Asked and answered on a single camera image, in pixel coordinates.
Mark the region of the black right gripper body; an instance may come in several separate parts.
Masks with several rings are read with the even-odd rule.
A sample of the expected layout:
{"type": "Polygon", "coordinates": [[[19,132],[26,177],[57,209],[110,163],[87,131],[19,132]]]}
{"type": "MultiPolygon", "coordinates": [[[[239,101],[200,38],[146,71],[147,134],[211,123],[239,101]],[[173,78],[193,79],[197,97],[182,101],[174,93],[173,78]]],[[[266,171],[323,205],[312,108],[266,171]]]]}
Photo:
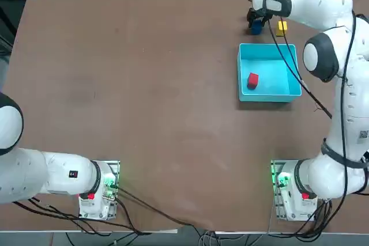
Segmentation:
{"type": "Polygon", "coordinates": [[[262,22],[262,19],[264,17],[266,17],[269,20],[269,16],[267,14],[266,15],[261,15],[261,14],[257,13],[253,8],[249,8],[249,10],[247,12],[247,19],[250,18],[250,17],[254,18],[255,21],[256,20],[261,20],[261,22],[262,22]]]}

